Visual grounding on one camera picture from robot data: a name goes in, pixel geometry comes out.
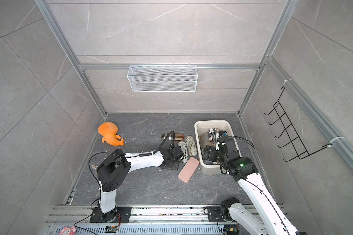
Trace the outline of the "newspaper print case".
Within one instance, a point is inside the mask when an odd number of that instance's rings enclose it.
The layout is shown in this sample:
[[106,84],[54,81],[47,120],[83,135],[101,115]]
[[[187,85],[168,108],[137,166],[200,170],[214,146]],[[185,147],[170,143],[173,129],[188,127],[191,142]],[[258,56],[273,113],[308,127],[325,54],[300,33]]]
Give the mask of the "newspaper print case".
[[185,142],[179,142],[178,147],[180,147],[183,152],[183,159],[181,161],[185,164],[189,160],[187,144]]

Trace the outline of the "grey case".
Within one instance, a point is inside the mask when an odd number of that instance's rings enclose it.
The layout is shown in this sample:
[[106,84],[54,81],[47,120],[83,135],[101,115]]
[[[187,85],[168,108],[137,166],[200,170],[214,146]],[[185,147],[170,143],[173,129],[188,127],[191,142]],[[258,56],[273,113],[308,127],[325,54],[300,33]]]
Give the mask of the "grey case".
[[200,149],[204,149],[207,143],[209,142],[209,133],[204,132],[199,136]]

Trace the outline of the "plaid glasses case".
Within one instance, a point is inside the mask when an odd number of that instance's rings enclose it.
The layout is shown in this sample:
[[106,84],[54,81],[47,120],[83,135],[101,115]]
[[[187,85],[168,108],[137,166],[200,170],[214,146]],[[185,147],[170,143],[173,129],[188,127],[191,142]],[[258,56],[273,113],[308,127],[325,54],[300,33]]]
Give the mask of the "plaid glasses case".
[[161,136],[161,139],[164,140],[165,138],[167,138],[167,141],[182,142],[184,140],[184,135],[180,133],[175,133],[170,135],[168,135],[168,133],[164,133]]

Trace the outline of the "beige plastic storage bin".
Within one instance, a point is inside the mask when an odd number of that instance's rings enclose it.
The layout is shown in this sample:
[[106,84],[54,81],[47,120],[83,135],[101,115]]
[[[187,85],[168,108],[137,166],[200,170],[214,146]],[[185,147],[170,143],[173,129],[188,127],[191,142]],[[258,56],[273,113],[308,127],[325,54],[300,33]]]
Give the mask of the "beige plastic storage bin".
[[196,145],[198,148],[198,158],[200,161],[201,173],[204,175],[215,175],[221,174],[220,166],[217,165],[207,165],[204,163],[203,154],[201,146],[205,147],[206,144],[201,141],[201,137],[205,132],[208,132],[210,128],[218,128],[220,131],[226,131],[230,136],[233,136],[234,133],[232,128],[226,120],[204,120],[197,121],[194,125],[195,127],[195,136],[196,136]]

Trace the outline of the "pink case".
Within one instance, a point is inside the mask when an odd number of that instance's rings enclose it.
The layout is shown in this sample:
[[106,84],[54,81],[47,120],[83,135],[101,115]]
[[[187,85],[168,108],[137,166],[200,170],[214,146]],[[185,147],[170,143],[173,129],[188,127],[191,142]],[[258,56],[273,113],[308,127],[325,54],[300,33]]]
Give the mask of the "pink case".
[[199,160],[193,157],[190,158],[185,164],[185,166],[183,167],[183,169],[180,171],[178,175],[178,179],[183,183],[187,184],[192,178],[192,175],[195,173],[199,164],[200,164]]

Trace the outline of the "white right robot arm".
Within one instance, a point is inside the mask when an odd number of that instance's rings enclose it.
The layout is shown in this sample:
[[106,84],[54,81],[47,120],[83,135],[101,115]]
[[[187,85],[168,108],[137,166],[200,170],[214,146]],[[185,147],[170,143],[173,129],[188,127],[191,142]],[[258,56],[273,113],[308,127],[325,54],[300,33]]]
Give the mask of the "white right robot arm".
[[258,217],[248,211],[240,201],[231,197],[221,202],[220,209],[206,210],[216,223],[236,222],[251,235],[300,235],[267,190],[258,169],[248,157],[242,157],[235,136],[210,137],[204,154],[219,164],[222,174],[233,177],[255,207]]

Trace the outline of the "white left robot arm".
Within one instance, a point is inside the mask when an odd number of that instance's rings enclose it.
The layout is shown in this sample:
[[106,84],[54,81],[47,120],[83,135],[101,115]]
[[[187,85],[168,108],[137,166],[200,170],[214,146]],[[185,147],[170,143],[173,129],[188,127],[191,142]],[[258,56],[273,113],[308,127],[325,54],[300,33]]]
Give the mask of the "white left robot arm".
[[175,132],[169,132],[156,150],[144,153],[124,153],[121,149],[113,151],[97,166],[96,180],[99,184],[100,198],[93,209],[91,223],[120,221],[116,207],[116,193],[128,173],[148,168],[178,169],[184,152],[175,145]]

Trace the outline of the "map print glasses case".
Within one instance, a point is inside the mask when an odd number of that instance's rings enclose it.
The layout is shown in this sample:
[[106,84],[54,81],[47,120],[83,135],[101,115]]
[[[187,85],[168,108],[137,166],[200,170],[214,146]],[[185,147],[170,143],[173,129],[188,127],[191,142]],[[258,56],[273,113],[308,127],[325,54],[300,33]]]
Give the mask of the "map print glasses case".
[[193,136],[186,136],[184,138],[187,144],[187,152],[189,157],[196,157],[198,155],[198,149]]

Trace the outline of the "orange plush toy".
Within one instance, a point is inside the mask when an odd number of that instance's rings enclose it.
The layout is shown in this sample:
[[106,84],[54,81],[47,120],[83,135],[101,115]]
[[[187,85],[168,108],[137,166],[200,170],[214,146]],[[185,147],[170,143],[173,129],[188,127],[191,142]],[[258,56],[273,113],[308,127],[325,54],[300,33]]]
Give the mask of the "orange plush toy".
[[117,132],[118,127],[112,122],[105,122],[98,128],[98,133],[102,135],[102,143],[111,146],[124,146],[124,139]]

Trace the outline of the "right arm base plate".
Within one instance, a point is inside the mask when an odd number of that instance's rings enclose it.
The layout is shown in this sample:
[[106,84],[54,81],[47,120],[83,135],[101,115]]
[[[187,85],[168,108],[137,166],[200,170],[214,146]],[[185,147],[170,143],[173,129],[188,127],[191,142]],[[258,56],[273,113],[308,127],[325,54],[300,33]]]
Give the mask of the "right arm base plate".
[[208,206],[205,207],[204,213],[208,216],[209,222],[218,222],[223,218],[220,206]]

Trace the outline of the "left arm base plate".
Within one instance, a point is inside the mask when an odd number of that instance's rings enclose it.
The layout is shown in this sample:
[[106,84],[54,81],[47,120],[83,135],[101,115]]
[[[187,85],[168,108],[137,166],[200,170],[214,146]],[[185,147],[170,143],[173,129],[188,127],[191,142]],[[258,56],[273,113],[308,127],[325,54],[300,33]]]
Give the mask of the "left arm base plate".
[[103,213],[100,207],[93,209],[90,223],[128,223],[132,207],[116,207],[114,210]]

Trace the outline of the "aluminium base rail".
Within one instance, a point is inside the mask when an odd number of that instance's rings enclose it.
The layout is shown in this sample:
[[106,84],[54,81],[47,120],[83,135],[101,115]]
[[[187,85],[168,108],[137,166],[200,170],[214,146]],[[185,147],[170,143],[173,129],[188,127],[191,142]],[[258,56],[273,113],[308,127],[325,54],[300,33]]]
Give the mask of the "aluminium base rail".
[[[138,205],[128,223],[90,223],[89,206],[55,206],[46,217],[46,234],[58,235],[75,226],[76,235],[250,235],[236,222],[209,222],[204,213],[210,205]],[[254,216],[253,205],[244,205]]]

